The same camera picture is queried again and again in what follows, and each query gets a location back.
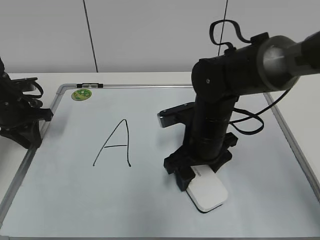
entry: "black ink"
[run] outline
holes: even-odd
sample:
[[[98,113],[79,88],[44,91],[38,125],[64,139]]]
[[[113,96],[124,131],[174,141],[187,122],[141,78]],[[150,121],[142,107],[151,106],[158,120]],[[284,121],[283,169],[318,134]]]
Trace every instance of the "black ink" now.
[[[109,141],[109,139],[111,138],[111,136],[115,133],[115,131],[117,130],[117,128],[120,126],[120,124],[121,124],[122,122],[125,122],[125,127],[126,127],[126,133],[127,133],[127,143],[126,143],[126,145],[110,145],[110,146],[106,146],[107,142]],[[105,143],[104,143],[103,146],[101,147],[101,149],[100,149],[98,155],[96,156],[96,158],[95,158],[92,166],[93,166],[93,167],[95,166],[95,164],[96,164],[96,162],[97,162],[97,160],[98,160],[98,157],[99,157],[100,153],[102,152],[102,149],[104,149],[104,148],[113,148],[113,147],[126,147],[126,161],[127,161],[128,165],[129,165],[129,167],[131,167],[131,164],[130,164],[130,162],[129,162],[129,127],[128,127],[128,122],[127,122],[126,119],[122,119],[122,120],[118,123],[118,125],[115,127],[115,129],[112,131],[112,133],[110,134],[110,136],[107,138],[107,140],[105,141]]]
[[[127,145],[110,145],[110,146],[105,146],[104,149],[106,148],[113,148],[113,147],[126,147]]]

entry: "black cable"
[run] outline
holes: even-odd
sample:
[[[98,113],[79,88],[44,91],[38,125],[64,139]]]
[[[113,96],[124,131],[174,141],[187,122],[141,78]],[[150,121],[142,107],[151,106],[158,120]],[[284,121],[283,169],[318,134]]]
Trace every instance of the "black cable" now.
[[[291,88],[286,90],[276,101],[274,101],[272,104],[270,104],[266,108],[262,109],[261,111],[257,112],[255,115],[259,116],[260,114],[263,114],[265,111],[267,111],[270,108],[272,108],[274,105],[276,105],[278,102],[280,102],[289,93],[290,90],[291,90]],[[238,119],[238,120],[230,121],[230,124],[240,123],[240,122],[252,119],[252,118],[253,118],[253,116],[248,116],[248,117],[241,118],[241,119]]]
[[[244,134],[244,135],[254,135],[254,134],[261,132],[264,129],[265,123],[264,123],[263,119],[261,117],[259,117],[257,114],[254,114],[252,112],[249,112],[248,110],[239,109],[239,108],[234,108],[233,111],[236,113],[239,113],[239,114],[248,115],[248,116],[250,116],[250,118],[254,118],[261,123],[261,126],[259,128],[257,128],[256,130],[244,131],[244,130],[239,129],[233,122],[230,122],[229,124],[232,127],[234,127],[239,133]]]
[[[276,101],[274,101],[272,104],[270,104],[269,106],[265,107],[264,109],[262,109],[261,111],[259,111],[257,113],[252,113],[252,112],[250,112],[248,110],[239,109],[239,108],[235,108],[234,107],[233,108],[234,112],[239,113],[239,114],[248,115],[248,116],[245,117],[245,118],[238,119],[238,120],[230,121],[229,124],[231,126],[233,126],[239,133],[244,134],[244,135],[254,135],[254,134],[257,134],[257,133],[261,132],[265,127],[265,123],[264,123],[263,119],[261,117],[259,117],[259,115],[263,114],[265,111],[269,110],[270,108],[275,106],[278,102],[280,102],[281,99],[283,99],[288,94],[288,92],[290,90],[291,90],[291,88],[286,90]],[[235,125],[236,123],[244,122],[244,121],[249,120],[249,119],[258,120],[261,123],[261,126],[259,128],[257,128],[256,130],[253,130],[253,131],[244,131],[244,130],[239,129]]]
[[[223,20],[215,21],[215,22],[211,23],[211,25],[210,25],[209,36],[210,36],[211,42],[214,45],[218,45],[218,46],[226,45],[228,47],[228,49],[234,49],[234,46],[229,41],[217,43],[216,40],[215,40],[214,31],[215,31],[216,25],[220,24],[220,23],[225,23],[225,22],[229,22],[229,23],[231,23],[233,25],[234,30],[235,30],[235,34],[236,34],[236,36],[238,37],[238,39],[241,42],[244,42],[246,44],[251,44],[252,43],[251,40],[247,40],[242,36],[241,30],[240,30],[240,26],[236,21],[223,19]]]
[[[39,85],[39,83],[37,83],[35,81],[31,81],[30,84],[35,86],[35,88],[39,90],[40,94],[39,95],[24,94],[24,95],[27,96],[27,97],[30,97],[32,99],[40,99],[44,94],[43,88]]]

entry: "whiteboard frame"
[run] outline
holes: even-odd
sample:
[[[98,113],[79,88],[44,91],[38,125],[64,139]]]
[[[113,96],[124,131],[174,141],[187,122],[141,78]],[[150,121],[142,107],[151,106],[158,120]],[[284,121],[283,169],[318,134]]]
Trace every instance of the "whiteboard frame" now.
[[[98,83],[79,83],[79,84],[63,84],[61,85],[55,95],[55,98],[53,99],[53,102],[50,106],[50,109],[52,110],[53,114],[55,114],[59,103],[64,95],[64,93],[67,90],[72,90],[72,89],[144,89],[144,88],[192,88],[192,84],[122,84],[122,85],[117,85],[117,84],[103,84],[102,87],[98,87]],[[269,93],[264,93],[263,94],[267,103],[270,105],[274,102],[274,99]],[[281,115],[278,107],[275,105],[271,108],[273,115],[275,116],[277,123],[279,124],[286,140],[288,141],[291,150],[298,161],[304,175],[306,176],[317,200],[320,203],[320,182],[318,182],[315,173],[313,172],[312,168],[310,167],[304,153],[302,152],[301,148],[299,147],[296,139],[294,138],[292,132],[290,131],[286,121],[284,120],[283,116]],[[48,127],[50,125],[50,122],[42,122],[40,125],[40,135],[43,138]],[[25,154],[21,165],[19,166],[8,190],[6,191],[6,194],[0,204],[0,228],[2,227],[2,223],[7,215],[7,212],[9,211],[9,208],[12,204],[12,201],[14,197],[16,196],[16,193],[19,190],[19,187],[24,180],[24,177],[29,169],[29,166],[36,154],[37,149],[32,146],[27,153]],[[1,236],[0,235],[0,240],[8,240],[8,239],[15,239],[16,237],[10,237],[9,236]],[[69,237],[17,237],[19,240],[23,239],[70,239]],[[116,237],[116,238],[109,238],[109,237],[102,237],[99,239],[135,239],[135,237]],[[155,238],[144,238],[144,240],[148,239],[161,239],[158,237]],[[175,240],[178,239],[189,239],[189,238],[174,238]],[[286,237],[274,237],[272,239],[286,239]],[[297,237],[297,239],[306,239],[306,237]]]

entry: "whiteboard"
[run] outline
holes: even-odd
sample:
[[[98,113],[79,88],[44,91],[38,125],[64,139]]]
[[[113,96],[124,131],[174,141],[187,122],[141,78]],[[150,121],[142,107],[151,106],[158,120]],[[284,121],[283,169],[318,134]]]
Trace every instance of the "whiteboard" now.
[[[164,158],[182,143],[184,126],[160,128],[157,113],[192,102],[192,88],[92,89],[74,101],[67,90],[4,219],[11,237],[315,237],[320,205],[271,111],[253,136],[234,132],[233,159],[217,175],[226,203],[203,214]],[[262,94],[236,104],[258,112]],[[117,124],[126,147],[104,148]],[[258,126],[254,120],[240,125]],[[125,145],[122,124],[108,145]]]

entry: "white wall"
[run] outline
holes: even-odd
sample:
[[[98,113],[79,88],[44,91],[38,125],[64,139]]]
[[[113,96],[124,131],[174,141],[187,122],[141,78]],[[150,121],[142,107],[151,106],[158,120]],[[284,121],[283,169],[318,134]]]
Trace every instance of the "white wall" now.
[[[0,57],[9,73],[94,72],[82,0],[1,0]]]
[[[100,72],[191,71],[217,55],[209,25],[223,18],[226,0],[85,3]],[[1,0],[0,23],[7,72],[96,71],[82,0]]]
[[[95,0],[86,5],[99,72],[191,71],[198,59],[218,53],[209,26],[223,19],[226,0]]]
[[[228,0],[226,18],[239,23],[244,38],[268,32],[270,37],[283,35],[296,42],[320,30],[319,0]],[[222,41],[235,47],[238,40],[230,23],[224,27]]]

